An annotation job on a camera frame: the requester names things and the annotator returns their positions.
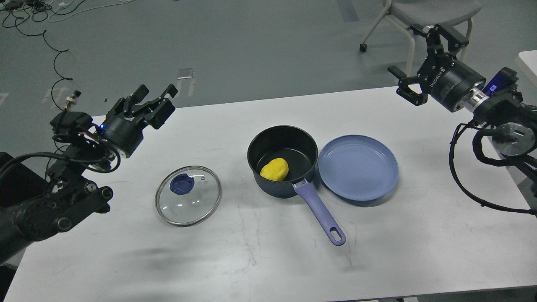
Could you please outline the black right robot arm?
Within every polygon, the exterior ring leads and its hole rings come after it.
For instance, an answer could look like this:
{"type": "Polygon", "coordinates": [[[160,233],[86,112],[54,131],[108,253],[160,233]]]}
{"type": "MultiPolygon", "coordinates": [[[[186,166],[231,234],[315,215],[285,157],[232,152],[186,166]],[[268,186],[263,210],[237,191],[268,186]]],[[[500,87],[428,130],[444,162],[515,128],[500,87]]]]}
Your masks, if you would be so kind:
{"type": "Polygon", "coordinates": [[[535,215],[533,209],[508,208],[493,204],[468,191],[455,170],[455,146],[467,129],[474,129],[472,151],[478,161],[494,167],[515,167],[536,182],[536,107],[525,104],[518,91],[517,73],[502,68],[490,81],[457,57],[468,39],[443,23],[424,29],[413,23],[411,31],[423,37],[427,57],[417,74],[410,76],[398,67],[388,71],[398,80],[397,94],[415,106],[432,97],[450,112],[462,108],[472,120],[459,124],[449,143],[449,170],[459,189],[484,208],[535,215]]]}

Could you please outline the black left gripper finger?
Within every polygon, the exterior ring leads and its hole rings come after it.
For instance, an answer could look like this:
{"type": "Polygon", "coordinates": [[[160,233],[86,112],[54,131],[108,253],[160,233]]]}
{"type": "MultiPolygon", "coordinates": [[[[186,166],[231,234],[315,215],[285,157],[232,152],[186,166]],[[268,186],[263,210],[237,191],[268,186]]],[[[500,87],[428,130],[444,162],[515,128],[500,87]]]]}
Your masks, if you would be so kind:
{"type": "Polygon", "coordinates": [[[133,122],[141,128],[148,125],[156,130],[161,128],[176,109],[172,98],[177,92],[176,86],[170,84],[159,97],[138,105],[133,111],[133,122]]]}
{"type": "Polygon", "coordinates": [[[136,90],[118,99],[113,107],[106,113],[106,120],[146,120],[150,114],[150,103],[141,103],[149,94],[149,89],[141,84],[136,90]]]}

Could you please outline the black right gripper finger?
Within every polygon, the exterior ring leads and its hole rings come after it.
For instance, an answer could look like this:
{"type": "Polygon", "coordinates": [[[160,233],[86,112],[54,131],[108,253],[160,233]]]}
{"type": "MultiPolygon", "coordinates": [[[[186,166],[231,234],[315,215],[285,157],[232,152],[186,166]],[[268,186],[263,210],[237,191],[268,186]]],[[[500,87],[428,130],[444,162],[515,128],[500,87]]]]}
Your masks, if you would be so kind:
{"type": "Polygon", "coordinates": [[[408,76],[404,71],[395,65],[387,67],[387,71],[397,78],[396,94],[404,98],[414,106],[424,105],[428,101],[428,93],[418,93],[414,91],[410,85],[419,84],[425,85],[428,82],[430,75],[419,74],[416,76],[408,76]]]}
{"type": "Polygon", "coordinates": [[[464,51],[469,44],[469,38],[463,36],[452,26],[445,23],[438,23],[433,26],[424,27],[418,23],[413,23],[410,25],[410,29],[414,34],[426,40],[426,61],[441,57],[463,60],[464,51]]]}

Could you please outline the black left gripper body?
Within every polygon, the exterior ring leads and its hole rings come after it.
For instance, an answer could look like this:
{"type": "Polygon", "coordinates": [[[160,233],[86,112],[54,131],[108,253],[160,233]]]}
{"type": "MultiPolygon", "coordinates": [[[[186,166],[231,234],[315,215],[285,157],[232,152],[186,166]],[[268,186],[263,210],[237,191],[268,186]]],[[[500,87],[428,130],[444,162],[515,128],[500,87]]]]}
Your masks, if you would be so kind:
{"type": "Polygon", "coordinates": [[[141,144],[144,128],[145,123],[135,118],[108,115],[97,127],[97,131],[121,157],[128,159],[141,144]]]}

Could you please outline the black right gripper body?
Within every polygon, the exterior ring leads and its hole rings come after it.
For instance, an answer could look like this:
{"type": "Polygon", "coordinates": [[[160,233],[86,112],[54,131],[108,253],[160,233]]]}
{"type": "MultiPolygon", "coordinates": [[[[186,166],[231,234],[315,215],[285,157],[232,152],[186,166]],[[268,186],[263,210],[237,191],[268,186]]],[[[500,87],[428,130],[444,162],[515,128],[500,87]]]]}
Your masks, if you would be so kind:
{"type": "Polygon", "coordinates": [[[420,88],[450,112],[462,109],[470,90],[485,86],[486,78],[456,57],[428,56],[420,67],[420,88]]]}

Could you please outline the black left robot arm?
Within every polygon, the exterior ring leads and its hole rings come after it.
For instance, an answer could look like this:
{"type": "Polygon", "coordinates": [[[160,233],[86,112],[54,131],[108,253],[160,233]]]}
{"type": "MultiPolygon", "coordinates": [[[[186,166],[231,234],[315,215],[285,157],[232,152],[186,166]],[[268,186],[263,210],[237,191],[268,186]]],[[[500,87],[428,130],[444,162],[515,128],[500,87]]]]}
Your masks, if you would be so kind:
{"type": "Polygon", "coordinates": [[[145,85],[117,100],[101,124],[72,107],[81,93],[74,91],[66,105],[50,122],[52,139],[63,143],[62,153],[35,152],[8,160],[1,168],[1,187],[6,187],[9,174],[26,160],[42,157],[54,160],[46,169],[46,185],[38,195],[1,208],[1,263],[13,258],[34,242],[68,232],[93,213],[110,211],[114,193],[110,187],[99,187],[83,176],[84,172],[107,174],[119,168],[140,146],[147,126],[159,129],[176,107],[172,98],[178,90],[170,84],[152,101],[145,85]]]}

